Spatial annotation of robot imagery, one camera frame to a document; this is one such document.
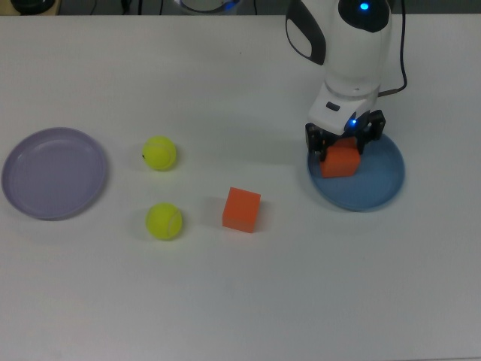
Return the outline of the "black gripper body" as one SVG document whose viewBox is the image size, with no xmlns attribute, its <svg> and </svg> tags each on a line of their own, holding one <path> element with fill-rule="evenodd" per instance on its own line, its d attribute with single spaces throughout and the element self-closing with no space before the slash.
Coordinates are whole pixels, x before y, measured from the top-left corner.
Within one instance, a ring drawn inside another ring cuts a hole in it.
<svg viewBox="0 0 481 361">
<path fill-rule="evenodd" d="M 321 148 L 329 148 L 339 141 L 351 141 L 354 147 L 357 146 L 357 140 L 354 134 L 343 133 L 342 135 L 335 135 L 325 129 L 319 130 L 319 146 Z"/>
</svg>

